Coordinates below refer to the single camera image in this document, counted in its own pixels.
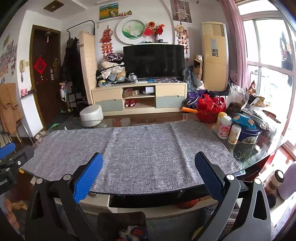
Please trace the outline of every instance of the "orange handle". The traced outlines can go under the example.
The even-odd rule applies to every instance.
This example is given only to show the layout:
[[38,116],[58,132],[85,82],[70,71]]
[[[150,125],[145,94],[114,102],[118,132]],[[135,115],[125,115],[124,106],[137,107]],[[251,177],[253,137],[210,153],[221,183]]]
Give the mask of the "orange handle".
[[190,112],[190,113],[194,113],[194,114],[197,113],[197,110],[186,108],[186,107],[182,107],[182,111],[184,111],[184,112]]

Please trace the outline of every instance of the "window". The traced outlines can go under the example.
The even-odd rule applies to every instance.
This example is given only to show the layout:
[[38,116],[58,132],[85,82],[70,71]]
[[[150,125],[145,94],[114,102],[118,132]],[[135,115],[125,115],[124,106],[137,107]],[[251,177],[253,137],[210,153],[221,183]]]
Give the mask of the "window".
[[239,5],[247,44],[250,82],[277,119],[286,121],[287,146],[296,151],[296,34],[268,0]]
[[238,6],[238,9],[239,9],[240,15],[245,15],[253,12],[277,10],[277,8],[268,0],[258,0],[258,1],[248,2]]

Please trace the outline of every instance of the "black tv screen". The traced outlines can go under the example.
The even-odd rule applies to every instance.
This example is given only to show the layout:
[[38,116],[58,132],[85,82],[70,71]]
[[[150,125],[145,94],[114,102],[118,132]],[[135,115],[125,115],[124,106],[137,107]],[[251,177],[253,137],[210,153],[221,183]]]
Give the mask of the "black tv screen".
[[140,44],[123,47],[126,76],[138,78],[182,77],[184,47],[169,44]]

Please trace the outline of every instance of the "tv cabinet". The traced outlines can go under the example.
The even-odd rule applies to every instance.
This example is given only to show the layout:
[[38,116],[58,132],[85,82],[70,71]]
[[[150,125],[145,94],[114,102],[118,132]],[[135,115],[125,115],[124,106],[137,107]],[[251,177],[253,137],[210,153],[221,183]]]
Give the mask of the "tv cabinet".
[[[142,94],[145,86],[153,86],[155,92],[151,95]],[[123,98],[122,93],[127,88],[140,90],[138,95]],[[136,82],[117,84],[113,86],[97,87],[92,91],[95,104],[102,107],[104,116],[133,115],[161,112],[179,112],[187,96],[186,83],[145,83]],[[136,99],[136,105],[125,107],[127,99]]]

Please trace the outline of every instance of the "brown jacket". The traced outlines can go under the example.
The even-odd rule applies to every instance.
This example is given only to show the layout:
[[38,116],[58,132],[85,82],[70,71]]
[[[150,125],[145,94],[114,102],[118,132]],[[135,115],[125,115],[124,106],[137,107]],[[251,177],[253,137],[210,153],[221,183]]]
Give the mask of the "brown jacket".
[[16,132],[16,122],[23,118],[23,114],[17,103],[15,83],[0,85],[0,118],[6,132]]

